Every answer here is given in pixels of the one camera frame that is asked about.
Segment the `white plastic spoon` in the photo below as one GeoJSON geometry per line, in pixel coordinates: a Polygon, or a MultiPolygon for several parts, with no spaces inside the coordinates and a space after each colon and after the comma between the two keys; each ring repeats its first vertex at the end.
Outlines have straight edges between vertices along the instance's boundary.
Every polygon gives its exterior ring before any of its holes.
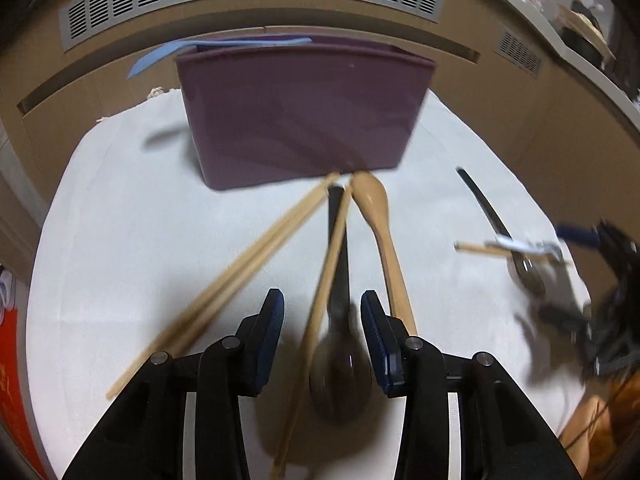
{"type": "Polygon", "coordinates": [[[514,240],[514,238],[497,234],[494,246],[510,250],[510,252],[520,252],[529,255],[530,258],[541,256],[553,262],[563,260],[561,247],[550,242],[524,242],[524,240],[514,240]]]}

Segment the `wooden spoon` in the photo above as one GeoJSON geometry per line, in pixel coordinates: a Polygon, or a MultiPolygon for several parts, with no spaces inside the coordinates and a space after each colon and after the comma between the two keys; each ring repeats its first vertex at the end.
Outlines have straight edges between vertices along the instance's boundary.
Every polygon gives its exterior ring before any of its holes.
{"type": "Polygon", "coordinates": [[[390,232],[390,208],[384,185],[367,171],[355,172],[350,185],[352,197],[378,245],[390,312],[405,324],[410,336],[416,336],[416,320],[390,232]]]}

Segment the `blue plastic spoon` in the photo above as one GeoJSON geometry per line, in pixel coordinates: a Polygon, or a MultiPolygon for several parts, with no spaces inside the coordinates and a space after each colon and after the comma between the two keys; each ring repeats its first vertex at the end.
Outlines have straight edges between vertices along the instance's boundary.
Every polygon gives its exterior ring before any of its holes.
{"type": "Polygon", "coordinates": [[[153,65],[159,63],[164,58],[169,58],[171,55],[186,49],[203,49],[204,51],[210,50],[224,50],[232,48],[252,48],[252,47],[294,47],[302,46],[303,44],[311,44],[312,39],[310,37],[293,37],[285,39],[224,39],[224,40],[172,40],[162,44],[161,46],[150,51],[146,55],[139,58],[134,65],[130,68],[127,78],[135,77],[145,70],[148,70],[153,65]]]}

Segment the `black pot with utensils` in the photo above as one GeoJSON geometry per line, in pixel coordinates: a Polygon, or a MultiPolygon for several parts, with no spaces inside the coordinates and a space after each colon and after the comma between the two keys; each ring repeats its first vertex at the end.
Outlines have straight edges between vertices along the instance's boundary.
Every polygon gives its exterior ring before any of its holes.
{"type": "Polygon", "coordinates": [[[572,0],[559,5],[560,36],[570,49],[597,68],[616,59],[594,15],[603,6],[594,0],[572,0]]]}

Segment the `white kitchen countertop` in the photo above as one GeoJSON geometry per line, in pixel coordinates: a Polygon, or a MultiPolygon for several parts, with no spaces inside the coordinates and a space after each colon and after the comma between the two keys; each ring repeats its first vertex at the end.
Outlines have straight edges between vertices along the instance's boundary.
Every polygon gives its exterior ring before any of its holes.
{"type": "Polygon", "coordinates": [[[606,104],[612,105],[616,112],[622,114],[624,121],[628,122],[631,129],[635,132],[639,131],[639,111],[636,109],[628,96],[616,87],[602,73],[595,68],[585,58],[580,56],[574,50],[567,47],[562,41],[560,35],[553,29],[552,25],[546,18],[534,8],[530,2],[523,0],[502,0],[506,2],[513,11],[520,14],[522,18],[528,21],[529,26],[548,44],[551,50],[565,63],[572,66],[583,77],[590,81],[593,88],[597,88],[604,95],[606,104]]]}

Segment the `wooden chopstick diagonal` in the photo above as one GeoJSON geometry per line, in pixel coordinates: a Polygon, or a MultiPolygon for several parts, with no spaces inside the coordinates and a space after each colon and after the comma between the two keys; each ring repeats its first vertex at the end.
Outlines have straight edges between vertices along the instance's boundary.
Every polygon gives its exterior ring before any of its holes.
{"type": "Polygon", "coordinates": [[[314,350],[316,350],[317,347],[322,318],[324,312],[326,312],[326,303],[329,300],[331,286],[334,281],[337,267],[337,260],[341,252],[348,208],[351,200],[352,186],[348,184],[346,185],[346,188],[344,188],[340,208],[338,208],[337,211],[334,230],[330,238],[329,247],[326,250],[322,271],[316,292],[314,293],[314,300],[312,300],[303,339],[300,343],[299,367],[292,388],[290,402],[288,402],[288,410],[286,411],[285,421],[277,445],[277,451],[273,457],[269,474],[270,479],[284,478],[288,447],[290,446],[294,434],[300,408],[302,407],[305,391],[307,389],[309,372],[311,370],[312,359],[314,358],[314,350]]]}

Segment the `wooden chopstick lower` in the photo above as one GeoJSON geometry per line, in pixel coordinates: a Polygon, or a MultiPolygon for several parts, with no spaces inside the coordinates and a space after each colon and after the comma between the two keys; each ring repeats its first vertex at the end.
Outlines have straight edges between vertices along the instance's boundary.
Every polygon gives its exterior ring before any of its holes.
{"type": "Polygon", "coordinates": [[[326,188],[333,183],[338,174],[329,174],[318,185],[316,185],[309,193],[307,193],[298,203],[288,210],[277,222],[261,237],[256,240],[253,245],[245,249],[238,258],[236,258],[219,278],[216,278],[205,290],[203,290],[184,310],[175,322],[165,330],[163,342],[156,344],[157,351],[166,351],[170,354],[177,354],[179,350],[175,349],[176,343],[183,335],[188,326],[209,306],[214,299],[224,290],[230,287],[231,281],[236,278],[239,273],[248,267],[248,265],[257,257],[258,252],[263,250],[266,245],[271,242],[274,237],[293,219],[303,212],[303,206],[308,206],[311,200],[325,191],[326,188]]]}

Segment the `wooden chopstick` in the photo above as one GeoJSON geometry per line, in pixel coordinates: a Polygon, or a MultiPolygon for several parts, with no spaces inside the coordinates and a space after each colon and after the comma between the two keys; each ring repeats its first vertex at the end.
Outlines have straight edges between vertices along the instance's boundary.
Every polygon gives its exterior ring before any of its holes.
{"type": "Polygon", "coordinates": [[[165,330],[163,342],[156,344],[157,351],[166,351],[170,354],[177,354],[179,350],[175,349],[176,343],[183,335],[188,326],[209,306],[214,299],[224,290],[230,287],[231,281],[236,278],[239,273],[248,267],[248,265],[257,257],[258,252],[263,250],[266,245],[271,242],[274,237],[293,219],[303,212],[303,206],[308,206],[311,200],[325,191],[326,188],[333,183],[338,174],[329,174],[318,185],[316,185],[309,193],[307,193],[298,203],[288,210],[277,222],[261,237],[256,240],[253,245],[245,249],[238,258],[236,258],[219,278],[216,278],[205,290],[203,290],[184,310],[175,322],[165,330]]]}
{"type": "Polygon", "coordinates": [[[280,248],[304,225],[328,196],[329,186],[339,174],[329,174],[306,194],[284,216],[262,234],[259,240],[242,252],[221,276],[204,289],[167,328],[134,359],[111,389],[106,400],[111,401],[122,392],[144,362],[154,353],[167,352],[182,356],[206,331],[217,313],[228,304],[280,250],[280,248]]]}

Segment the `white cloth mat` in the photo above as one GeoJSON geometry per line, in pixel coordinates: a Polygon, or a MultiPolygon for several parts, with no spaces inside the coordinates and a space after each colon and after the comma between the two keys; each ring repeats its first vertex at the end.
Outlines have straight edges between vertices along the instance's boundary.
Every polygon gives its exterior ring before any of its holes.
{"type": "MultiPolygon", "coordinates": [[[[400,166],[378,173],[419,335],[445,353],[493,354],[560,432],[584,395],[579,367],[571,348],[565,353],[538,330],[506,259],[454,249],[494,238],[458,167],[512,236],[554,239],[526,187],[431,93],[400,166]]],[[[201,177],[177,90],[103,118],[85,134],[43,223],[27,309],[30,400],[55,477],[134,358],[318,180],[214,192],[201,177]]],[[[254,479],[269,476],[328,244],[327,216],[323,204],[192,350],[235,332],[268,289],[282,290],[285,318],[270,381],[258,399],[240,404],[254,479]]],[[[404,407],[374,385],[362,418],[331,428],[305,402],[286,478],[393,478],[404,407]]]]}

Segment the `wooden chopstick upper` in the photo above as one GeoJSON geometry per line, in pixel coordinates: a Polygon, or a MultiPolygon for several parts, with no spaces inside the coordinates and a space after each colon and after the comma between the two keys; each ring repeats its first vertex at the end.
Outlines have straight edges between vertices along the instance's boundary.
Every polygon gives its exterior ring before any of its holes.
{"type": "Polygon", "coordinates": [[[217,313],[228,304],[280,250],[280,248],[304,225],[328,196],[329,186],[339,174],[329,174],[306,194],[284,216],[262,234],[259,240],[242,252],[221,276],[204,289],[167,328],[134,359],[111,389],[106,400],[111,401],[122,392],[144,362],[154,353],[167,352],[182,356],[206,331],[217,313]]]}

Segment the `purple utensil holder box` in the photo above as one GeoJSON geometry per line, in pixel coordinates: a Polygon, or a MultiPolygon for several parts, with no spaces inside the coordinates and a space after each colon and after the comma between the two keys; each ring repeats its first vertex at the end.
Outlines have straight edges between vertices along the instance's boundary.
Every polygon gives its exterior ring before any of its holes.
{"type": "Polygon", "coordinates": [[[215,191],[393,169],[436,64],[328,35],[294,47],[192,49],[176,58],[204,182],[215,191]]]}

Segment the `small grey vent grille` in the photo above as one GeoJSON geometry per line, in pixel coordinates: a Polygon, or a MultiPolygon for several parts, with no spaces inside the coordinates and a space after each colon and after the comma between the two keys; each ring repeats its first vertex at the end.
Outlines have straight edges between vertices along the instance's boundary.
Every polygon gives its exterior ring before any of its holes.
{"type": "Polygon", "coordinates": [[[542,66],[542,57],[506,26],[502,28],[496,53],[530,76],[538,77],[542,66]]]}

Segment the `red floor mat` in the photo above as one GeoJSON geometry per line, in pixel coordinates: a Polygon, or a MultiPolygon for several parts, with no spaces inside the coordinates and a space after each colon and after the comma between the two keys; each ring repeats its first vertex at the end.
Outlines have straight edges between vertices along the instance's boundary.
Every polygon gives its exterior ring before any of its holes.
{"type": "Polygon", "coordinates": [[[1,310],[1,422],[29,466],[41,479],[47,479],[26,416],[23,400],[26,380],[20,376],[23,367],[18,359],[17,321],[17,310],[1,310]]]}

